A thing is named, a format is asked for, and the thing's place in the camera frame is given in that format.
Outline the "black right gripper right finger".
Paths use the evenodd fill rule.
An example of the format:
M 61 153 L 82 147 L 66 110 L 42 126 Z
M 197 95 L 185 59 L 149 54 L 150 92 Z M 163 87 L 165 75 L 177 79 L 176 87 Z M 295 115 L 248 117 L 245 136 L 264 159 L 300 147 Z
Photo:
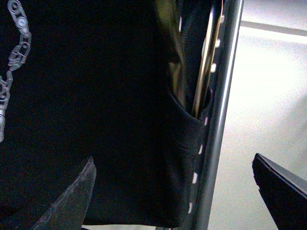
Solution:
M 252 169 L 259 193 L 279 230 L 307 228 L 307 182 L 257 153 Z

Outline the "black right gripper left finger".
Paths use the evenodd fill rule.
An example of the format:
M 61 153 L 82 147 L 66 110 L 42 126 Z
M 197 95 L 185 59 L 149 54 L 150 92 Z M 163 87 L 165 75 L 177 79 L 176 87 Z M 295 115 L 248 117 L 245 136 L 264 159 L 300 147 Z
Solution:
M 48 210 L 33 225 L 33 230 L 81 230 L 96 179 L 92 157 L 67 173 L 58 185 L 58 195 L 50 198 Z

